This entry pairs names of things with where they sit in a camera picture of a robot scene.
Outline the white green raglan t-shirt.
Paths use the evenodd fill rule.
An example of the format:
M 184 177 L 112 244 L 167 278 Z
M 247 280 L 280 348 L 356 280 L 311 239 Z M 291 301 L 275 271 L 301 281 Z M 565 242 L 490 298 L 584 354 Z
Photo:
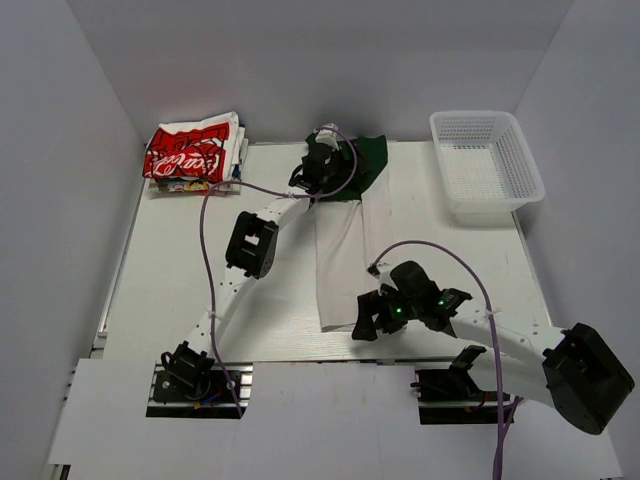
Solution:
M 376 287 L 366 269 L 395 241 L 387 138 L 358 137 L 352 144 L 358 154 L 355 177 L 344 190 L 311 209 L 323 332 L 356 322 L 357 297 Z

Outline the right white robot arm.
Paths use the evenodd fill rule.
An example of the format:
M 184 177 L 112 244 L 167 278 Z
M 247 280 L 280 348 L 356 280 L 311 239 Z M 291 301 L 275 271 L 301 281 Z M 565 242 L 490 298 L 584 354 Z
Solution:
M 466 341 L 446 369 L 421 371 L 425 401 L 495 401 L 497 394 L 554 408 L 576 429 L 601 434 L 633 391 L 627 369 L 592 327 L 562 329 L 489 313 L 468 292 L 441 289 L 414 261 L 370 267 L 376 289 L 357 298 L 352 338 L 372 342 L 418 321 Z

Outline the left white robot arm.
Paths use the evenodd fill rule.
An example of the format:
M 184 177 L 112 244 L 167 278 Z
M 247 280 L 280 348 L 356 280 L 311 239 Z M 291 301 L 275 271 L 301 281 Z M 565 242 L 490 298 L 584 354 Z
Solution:
M 245 182 L 251 190 L 274 198 L 257 211 L 238 214 L 224 252 L 225 270 L 216 280 L 205 238 L 207 207 L 221 182 L 209 188 L 199 212 L 198 236 L 209 286 L 209 306 L 184 344 L 196 354 L 217 359 L 217 343 L 231 323 L 241 301 L 264 278 L 275 261 L 278 237 L 289 224 L 321 200 L 333 200 L 356 176 L 358 154 L 353 143 L 333 124 L 325 124 L 310 136 L 307 154 L 292 171 L 288 189 L 276 192 Z

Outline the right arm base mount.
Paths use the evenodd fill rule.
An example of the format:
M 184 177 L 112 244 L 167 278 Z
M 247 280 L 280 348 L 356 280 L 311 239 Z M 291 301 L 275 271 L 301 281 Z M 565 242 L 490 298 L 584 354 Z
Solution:
M 471 368 L 487 349 L 469 346 L 446 366 L 422 366 L 410 388 L 417 397 L 421 425 L 489 425 L 498 421 L 495 389 L 479 387 Z

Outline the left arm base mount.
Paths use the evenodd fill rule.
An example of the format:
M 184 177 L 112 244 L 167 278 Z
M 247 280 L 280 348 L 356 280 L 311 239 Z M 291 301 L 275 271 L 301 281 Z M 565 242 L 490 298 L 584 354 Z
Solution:
M 187 342 L 164 352 L 154 367 L 146 407 L 148 418 L 238 420 L 246 410 L 253 367 L 223 368 Z

